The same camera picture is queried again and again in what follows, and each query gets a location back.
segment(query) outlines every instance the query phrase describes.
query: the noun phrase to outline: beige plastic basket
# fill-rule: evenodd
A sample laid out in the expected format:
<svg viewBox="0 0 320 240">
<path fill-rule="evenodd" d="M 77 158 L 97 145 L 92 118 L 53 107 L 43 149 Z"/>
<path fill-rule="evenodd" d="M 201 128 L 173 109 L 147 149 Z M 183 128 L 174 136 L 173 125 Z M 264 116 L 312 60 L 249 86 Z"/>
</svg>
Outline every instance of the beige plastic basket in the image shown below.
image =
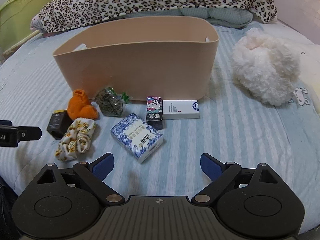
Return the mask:
<svg viewBox="0 0 320 240">
<path fill-rule="evenodd" d="M 203 19 L 139 17 L 92 26 L 53 56 L 70 88 L 90 98 L 111 86 L 133 100 L 198 100 L 205 95 L 218 41 Z M 87 49 L 73 51 L 82 43 Z"/>
</svg>

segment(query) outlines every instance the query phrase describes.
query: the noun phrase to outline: plastic bag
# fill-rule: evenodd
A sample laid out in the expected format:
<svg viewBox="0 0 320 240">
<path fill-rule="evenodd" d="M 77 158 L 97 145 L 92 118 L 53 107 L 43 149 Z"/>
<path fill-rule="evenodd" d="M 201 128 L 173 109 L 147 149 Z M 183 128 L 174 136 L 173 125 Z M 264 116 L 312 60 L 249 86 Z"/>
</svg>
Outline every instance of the plastic bag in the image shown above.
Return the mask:
<svg viewBox="0 0 320 240">
<path fill-rule="evenodd" d="M 117 95 L 111 87 L 105 87 L 97 94 L 95 101 L 103 115 L 121 116 L 125 104 L 129 102 L 129 96 L 125 92 Z"/>
</svg>

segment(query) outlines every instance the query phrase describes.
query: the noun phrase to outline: hello kitty tissue pack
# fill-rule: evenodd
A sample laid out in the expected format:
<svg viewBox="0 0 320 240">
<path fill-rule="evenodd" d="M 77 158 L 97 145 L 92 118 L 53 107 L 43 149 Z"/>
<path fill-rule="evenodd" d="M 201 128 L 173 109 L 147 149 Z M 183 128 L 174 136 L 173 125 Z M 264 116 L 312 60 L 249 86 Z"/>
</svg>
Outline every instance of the hello kitty tissue pack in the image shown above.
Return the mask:
<svg viewBox="0 0 320 240">
<path fill-rule="evenodd" d="M 147 123 L 154 129 L 161 130 L 162 126 L 162 99 L 161 97 L 147 97 Z"/>
</svg>

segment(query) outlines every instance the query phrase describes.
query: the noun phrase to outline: light blue bedsheet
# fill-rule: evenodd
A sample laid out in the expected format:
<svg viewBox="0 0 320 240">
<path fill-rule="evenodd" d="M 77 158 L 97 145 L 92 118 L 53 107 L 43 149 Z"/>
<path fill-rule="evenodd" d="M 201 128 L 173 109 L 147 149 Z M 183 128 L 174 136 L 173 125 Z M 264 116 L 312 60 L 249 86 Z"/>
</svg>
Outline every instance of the light blue bedsheet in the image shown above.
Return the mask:
<svg viewBox="0 0 320 240">
<path fill-rule="evenodd" d="M 83 28 L 28 41 L 0 67 L 0 119 L 12 120 L 14 125 L 39 126 L 43 135 L 40 141 L 21 142 L 15 149 L 1 148 L 0 175 L 20 194 L 46 163 L 66 168 L 112 152 L 115 168 L 104 182 L 126 198 L 191 198 L 210 183 L 200 169 L 200 156 L 207 152 L 222 162 L 235 161 L 245 168 L 269 163 L 305 206 L 301 232 L 320 224 L 318 115 L 312 105 L 266 107 L 234 85 L 232 48 L 248 29 L 216 29 L 220 43 L 206 96 L 199 100 L 201 118 L 166 120 L 162 130 L 165 142 L 143 164 L 138 164 L 110 134 L 121 118 L 102 115 L 88 153 L 69 163 L 55 159 L 58 141 L 46 132 L 46 127 L 54 110 L 67 107 L 72 92 L 52 52 Z M 146 106 L 128 105 L 127 113 L 131 112 L 145 118 Z"/>
</svg>

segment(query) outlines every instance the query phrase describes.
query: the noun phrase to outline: fluffy toy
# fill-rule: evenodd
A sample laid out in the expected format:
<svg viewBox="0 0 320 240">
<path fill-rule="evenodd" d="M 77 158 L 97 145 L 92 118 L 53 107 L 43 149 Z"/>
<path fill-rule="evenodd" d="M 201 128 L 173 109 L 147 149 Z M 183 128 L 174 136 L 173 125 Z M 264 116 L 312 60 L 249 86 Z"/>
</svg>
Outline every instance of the fluffy toy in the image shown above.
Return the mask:
<svg viewBox="0 0 320 240">
<path fill-rule="evenodd" d="M 233 50 L 233 73 L 262 103 L 290 100 L 300 75 L 300 58 L 285 40 L 252 28 Z"/>
</svg>

